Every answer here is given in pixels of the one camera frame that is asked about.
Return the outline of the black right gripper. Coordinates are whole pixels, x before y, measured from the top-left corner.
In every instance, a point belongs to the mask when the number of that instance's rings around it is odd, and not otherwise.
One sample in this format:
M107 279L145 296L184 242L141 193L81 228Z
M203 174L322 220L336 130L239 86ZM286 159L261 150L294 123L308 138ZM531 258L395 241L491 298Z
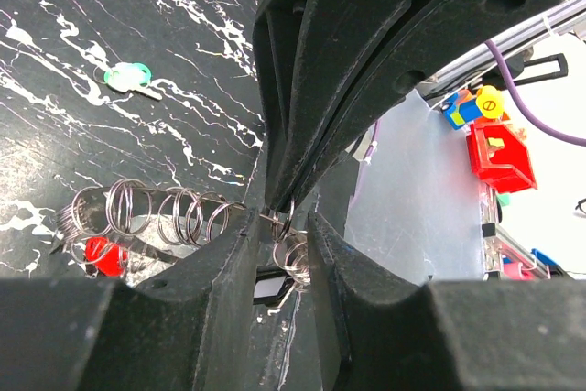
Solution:
M261 0L254 51L266 121L265 204L282 210L338 102L415 0Z

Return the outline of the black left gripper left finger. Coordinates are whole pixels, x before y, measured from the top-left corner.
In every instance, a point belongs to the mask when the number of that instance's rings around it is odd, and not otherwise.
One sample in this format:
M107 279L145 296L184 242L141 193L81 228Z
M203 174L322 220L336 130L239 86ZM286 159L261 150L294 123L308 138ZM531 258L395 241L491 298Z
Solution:
M241 212L145 282L5 278L4 390L240 390L259 218Z

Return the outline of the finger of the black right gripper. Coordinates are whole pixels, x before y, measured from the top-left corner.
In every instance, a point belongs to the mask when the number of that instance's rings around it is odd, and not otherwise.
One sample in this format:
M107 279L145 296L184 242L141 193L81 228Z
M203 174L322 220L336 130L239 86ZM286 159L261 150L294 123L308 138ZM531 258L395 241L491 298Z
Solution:
M292 126L292 146L306 153L292 171L301 203L336 157L420 82L470 49L563 0L362 0L345 43L364 39L336 76L334 92L306 102L309 116Z

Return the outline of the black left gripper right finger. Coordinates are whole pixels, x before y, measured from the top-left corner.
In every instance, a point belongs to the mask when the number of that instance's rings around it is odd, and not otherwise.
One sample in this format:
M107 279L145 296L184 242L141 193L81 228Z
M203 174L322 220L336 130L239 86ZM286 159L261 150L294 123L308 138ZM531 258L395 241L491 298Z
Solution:
M582 390L585 284L412 284L308 217L326 390Z

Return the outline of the key with green tag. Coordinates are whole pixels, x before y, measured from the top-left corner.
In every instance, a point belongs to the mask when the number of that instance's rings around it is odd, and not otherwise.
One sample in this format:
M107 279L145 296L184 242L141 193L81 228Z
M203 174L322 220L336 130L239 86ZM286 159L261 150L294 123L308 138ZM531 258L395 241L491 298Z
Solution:
M143 63L118 62L104 69L95 67L92 75L97 82L115 92L136 92L155 101L162 100L162 95L150 87L152 72Z

